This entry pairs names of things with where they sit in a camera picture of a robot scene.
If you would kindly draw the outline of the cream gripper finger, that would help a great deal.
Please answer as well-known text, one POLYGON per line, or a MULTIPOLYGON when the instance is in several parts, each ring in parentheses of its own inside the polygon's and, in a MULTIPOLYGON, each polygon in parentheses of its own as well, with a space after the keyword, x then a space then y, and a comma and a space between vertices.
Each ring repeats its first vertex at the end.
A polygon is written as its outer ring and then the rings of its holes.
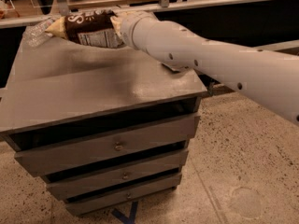
POLYGON ((117 17, 117 16, 112 16, 110 18, 112 25, 114 27, 115 33, 117 36, 121 36, 121 23, 122 23, 122 18, 117 17))

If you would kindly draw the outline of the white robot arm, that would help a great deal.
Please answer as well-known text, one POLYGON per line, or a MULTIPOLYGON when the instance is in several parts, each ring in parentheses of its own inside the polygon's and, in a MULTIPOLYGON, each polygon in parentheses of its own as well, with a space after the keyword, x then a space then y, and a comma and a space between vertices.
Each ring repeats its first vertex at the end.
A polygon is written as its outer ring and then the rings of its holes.
POLYGON ((174 69, 192 68, 299 125, 299 60, 294 55, 205 39, 145 12, 111 18, 133 49, 174 69))

